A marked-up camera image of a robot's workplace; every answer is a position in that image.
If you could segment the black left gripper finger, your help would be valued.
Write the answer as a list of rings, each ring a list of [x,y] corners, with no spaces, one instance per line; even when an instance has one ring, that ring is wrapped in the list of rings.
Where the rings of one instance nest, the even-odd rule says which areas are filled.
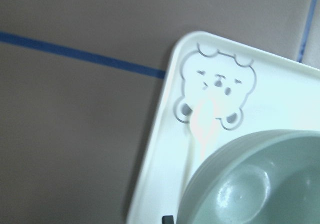
[[[161,218],[162,224],[174,224],[174,217],[173,215],[164,215]]]

